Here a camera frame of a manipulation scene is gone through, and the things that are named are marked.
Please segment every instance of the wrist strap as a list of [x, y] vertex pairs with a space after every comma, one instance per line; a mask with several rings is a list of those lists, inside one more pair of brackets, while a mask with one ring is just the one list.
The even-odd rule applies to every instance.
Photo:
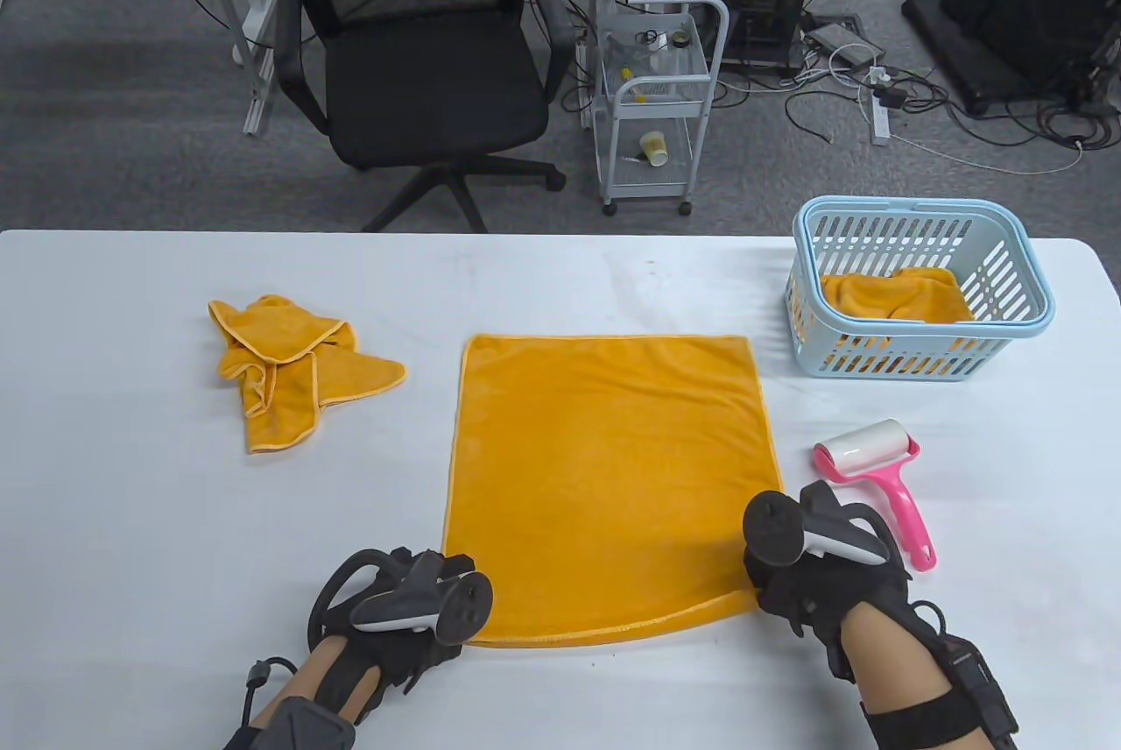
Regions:
[[957, 688], [952, 688], [942, 697], [896, 712], [870, 715], [863, 703], [860, 710], [880, 750], [942, 747], [969, 735], [981, 725], [976, 709]]

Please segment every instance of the yellow towel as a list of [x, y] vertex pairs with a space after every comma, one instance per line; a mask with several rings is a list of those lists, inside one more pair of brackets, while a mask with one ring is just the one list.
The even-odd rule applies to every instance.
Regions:
[[224, 379], [241, 380], [250, 452], [286, 450], [315, 430], [319, 409], [370, 397], [405, 381], [405, 367], [358, 352], [354, 328], [267, 295], [238, 312], [221, 300], [210, 314], [229, 350]]
[[444, 546], [494, 585], [476, 643], [597, 645], [756, 607], [743, 509], [780, 487], [740, 337], [478, 336]]
[[895, 277], [822, 277], [825, 299], [853, 318], [956, 324], [974, 321], [961, 286], [944, 268], [905, 268]]

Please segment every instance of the hand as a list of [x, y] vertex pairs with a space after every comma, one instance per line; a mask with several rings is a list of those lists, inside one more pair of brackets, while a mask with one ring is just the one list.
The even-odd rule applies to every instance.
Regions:
[[[402, 564], [406, 568], [416, 559], [416, 556], [407, 548], [392, 550], [390, 557]], [[377, 562], [372, 561], [370, 552], [359, 552], [358, 554], [353, 554], [339, 567], [339, 571], [333, 574], [327, 585], [323, 587], [319, 598], [316, 599], [307, 628], [307, 645], [311, 650], [315, 650], [316, 646], [327, 636], [342, 636], [346, 639], [346, 648], [340, 656], [339, 661], [351, 660], [353, 667], [350, 673], [353, 676], [361, 677], [368, 668], [373, 666], [381, 669], [381, 680], [378, 684], [378, 689], [363, 709], [358, 722], [361, 722], [361, 719], [365, 717], [369, 711], [380, 705], [385, 691], [390, 684], [400, 686], [408, 683], [405, 688], [405, 694], [408, 694], [425, 670], [450, 659], [455, 659], [460, 656], [461, 650], [463, 650], [463, 646], [461, 645], [441, 645], [436, 641], [436, 637], [432, 630], [421, 630], [418, 632], [413, 630], [392, 630], [379, 633], [356, 630], [350, 621], [350, 613], [353, 607], [371, 595], [387, 592], [395, 585], [393, 578], [380, 567], [377, 576], [369, 586], [345, 601], [341, 601], [334, 607], [328, 607], [330, 602], [349, 578], [368, 566], [377, 566]], [[466, 555], [457, 555], [444, 561], [439, 577], [442, 580], [455, 577], [465, 572], [472, 572], [474, 568], [475, 565], [472, 558]], [[342, 700], [345, 700], [349, 693], [349, 689], [342, 689], [340, 692]]]
[[897, 559], [871, 566], [830, 554], [804, 554], [793, 566], [772, 568], [748, 550], [743, 565], [763, 612], [789, 621], [799, 637], [803, 627], [810, 627], [827, 647], [840, 642], [841, 622], [856, 604], [907, 604], [909, 575]]
[[[743, 565], [759, 590], [759, 605], [789, 621], [799, 637], [803, 627], [809, 626], [826, 647], [840, 648], [841, 622], [856, 604], [868, 601], [884, 608], [906, 607], [909, 576], [887, 524], [867, 504], [841, 506], [826, 482], [805, 487], [797, 502], [778, 492], [760, 493], [748, 506], [743, 520], [749, 545]], [[860, 538], [867, 535], [853, 520], [872, 528], [881, 554], [886, 552], [889, 558], [886, 563], [853, 563], [804, 550], [806, 531], [839, 539], [855, 534], [853, 545], [863, 547]], [[758, 556], [752, 554], [752, 544]]]

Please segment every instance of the gray carpet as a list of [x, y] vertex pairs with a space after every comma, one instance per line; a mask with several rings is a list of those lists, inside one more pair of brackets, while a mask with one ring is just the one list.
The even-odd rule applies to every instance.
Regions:
[[[815, 0], [810, 8], [853, 10], [889, 62], [928, 70], [899, 2]], [[319, 46], [309, 46], [306, 64], [322, 85]], [[793, 128], [781, 101], [752, 98], [714, 113], [689, 219], [669, 202], [621, 205], [604, 217], [591, 138], [556, 107], [546, 136], [517, 154], [556, 161], [567, 189], [548, 195], [532, 183], [488, 178], [474, 184], [475, 196], [498, 233], [696, 234], [787, 234], [802, 202], [825, 193], [984, 197], [1011, 206], [1037, 237], [1088, 242], [1121, 281], [1121, 147], [1057, 175], [1013, 177], [901, 143], [876, 149], [854, 105], [794, 102], [802, 122], [833, 136], [828, 146]], [[244, 138], [245, 107], [228, 37], [191, 0], [8, 0], [0, 10], [0, 229], [352, 231], [411, 174], [342, 165], [280, 93], [263, 136]], [[1043, 141], [1016, 149], [976, 142], [941, 110], [895, 130], [1006, 169], [1073, 160]], [[1020, 135], [1003, 122], [984, 130]], [[448, 194], [436, 192], [395, 229], [466, 226]]]

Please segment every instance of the pink lint roller handle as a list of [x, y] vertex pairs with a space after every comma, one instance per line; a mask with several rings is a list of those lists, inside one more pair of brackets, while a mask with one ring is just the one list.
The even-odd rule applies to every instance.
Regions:
[[870, 481], [880, 487], [895, 515], [900, 545], [912, 568], [929, 572], [937, 565], [938, 556], [915, 499], [900, 475], [904, 465], [918, 455], [918, 444], [892, 419], [822, 441], [814, 446], [817, 471], [834, 484]]

